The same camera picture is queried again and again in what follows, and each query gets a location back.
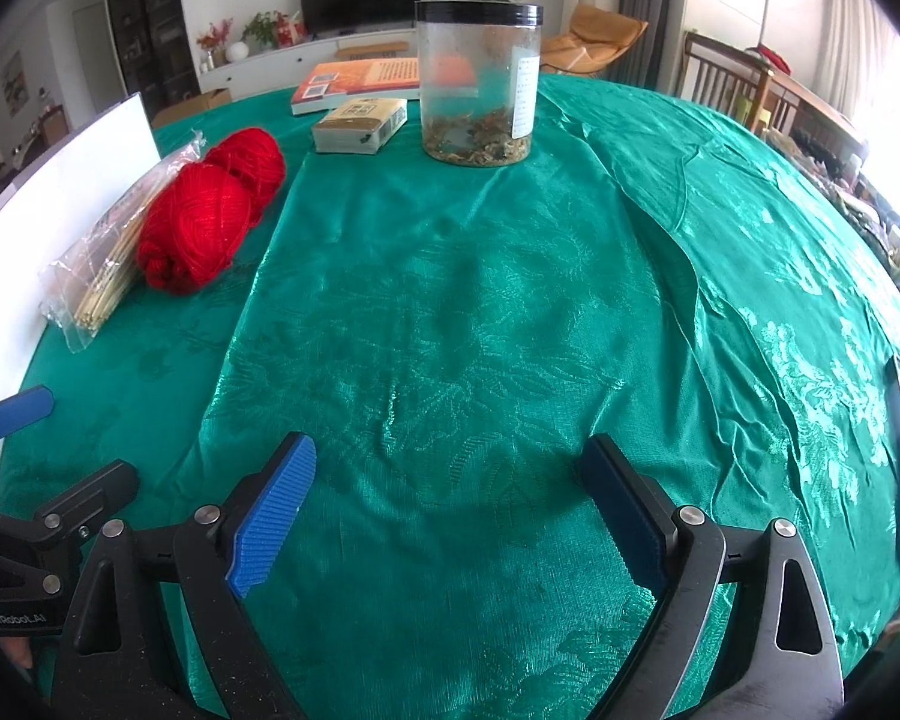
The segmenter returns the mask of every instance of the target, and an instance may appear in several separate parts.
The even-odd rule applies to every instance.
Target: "orange book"
[[[295,114],[333,110],[360,97],[419,100],[416,57],[324,62],[298,86],[290,109]]]

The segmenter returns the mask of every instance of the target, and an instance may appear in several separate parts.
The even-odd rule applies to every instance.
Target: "white label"
[[[516,61],[514,89],[514,130],[511,138],[523,138],[533,132],[536,109],[536,80],[540,73],[540,57],[522,56]]]

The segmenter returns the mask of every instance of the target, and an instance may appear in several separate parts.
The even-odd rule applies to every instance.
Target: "clear plastic packaging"
[[[151,167],[93,229],[40,271],[40,313],[63,331],[72,352],[83,351],[133,286],[137,242],[146,209],[184,165],[199,161],[205,141],[194,132],[186,146]]]
[[[416,5],[423,148],[494,167],[530,153],[543,9],[520,2]]]

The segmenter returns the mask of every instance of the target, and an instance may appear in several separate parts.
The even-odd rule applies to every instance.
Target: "orange chair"
[[[597,77],[636,43],[647,22],[579,4],[570,31],[547,38],[540,47],[540,71],[564,76]]]

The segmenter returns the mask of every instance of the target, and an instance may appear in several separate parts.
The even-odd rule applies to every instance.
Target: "plastic jar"
[[[424,151],[477,167],[530,153],[542,26],[539,5],[416,4]]]

